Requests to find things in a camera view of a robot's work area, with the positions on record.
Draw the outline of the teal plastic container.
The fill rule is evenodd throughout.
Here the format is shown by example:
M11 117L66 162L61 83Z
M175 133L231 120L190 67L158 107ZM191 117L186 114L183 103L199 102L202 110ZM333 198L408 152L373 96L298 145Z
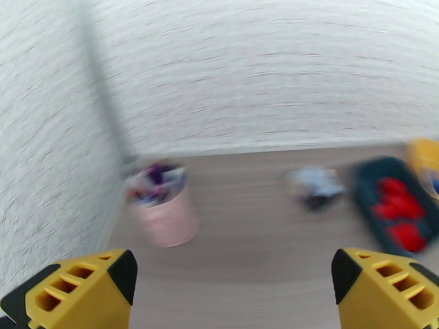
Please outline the teal plastic container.
M387 233L386 229L391 223L377 217L372 211L372 206L379 203L379 180L384 177L400 180L425 210L424 221L415 223L426 238L426 246L419 252L405 250ZM439 207L402 159L381 156L358 163L352 168L351 180L353 201L383 252L415 258L439 245Z

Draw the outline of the pink pen cup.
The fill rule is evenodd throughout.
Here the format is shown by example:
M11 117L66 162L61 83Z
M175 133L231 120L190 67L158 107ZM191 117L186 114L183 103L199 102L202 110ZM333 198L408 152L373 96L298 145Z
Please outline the pink pen cup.
M199 218L190 195L184 164L170 160L154 163L170 164L163 183L154 185L141 169L126 180L126 190L138 190L138 200L128 202L149 241L162 248L180 246L198 231Z

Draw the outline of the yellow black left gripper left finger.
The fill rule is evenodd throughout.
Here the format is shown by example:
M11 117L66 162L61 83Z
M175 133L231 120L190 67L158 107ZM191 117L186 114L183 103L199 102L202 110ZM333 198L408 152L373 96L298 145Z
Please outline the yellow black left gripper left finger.
M129 329L137 275L128 249L59 260L0 300L0 329Z

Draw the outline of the yellow plastic container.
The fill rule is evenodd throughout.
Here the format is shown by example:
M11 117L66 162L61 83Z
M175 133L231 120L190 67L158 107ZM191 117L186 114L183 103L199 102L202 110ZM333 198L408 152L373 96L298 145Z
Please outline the yellow plastic container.
M406 145L407 163L423 189L439 205L439 195L432 188L431 179L439 179L439 140L417 138Z

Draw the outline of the grey white small device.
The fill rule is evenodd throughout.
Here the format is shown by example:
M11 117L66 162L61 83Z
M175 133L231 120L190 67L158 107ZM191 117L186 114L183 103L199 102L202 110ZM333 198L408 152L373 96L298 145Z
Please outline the grey white small device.
M287 195L312 212L323 210L346 192L337 172L321 166L287 171L284 184Z

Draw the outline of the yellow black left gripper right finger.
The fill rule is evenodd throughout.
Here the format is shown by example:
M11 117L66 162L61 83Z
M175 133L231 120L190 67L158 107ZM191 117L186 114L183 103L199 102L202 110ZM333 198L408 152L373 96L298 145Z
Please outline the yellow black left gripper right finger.
M439 329L439 276L415 259L341 248L331 275L341 329Z

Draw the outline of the purple marker pen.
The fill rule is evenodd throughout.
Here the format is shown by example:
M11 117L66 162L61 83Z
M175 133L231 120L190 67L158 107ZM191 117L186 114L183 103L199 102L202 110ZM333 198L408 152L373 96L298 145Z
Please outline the purple marker pen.
M153 163L148 166L143 174L147 177L154 185L163 183L164 174L172 169L171 164L160 164Z

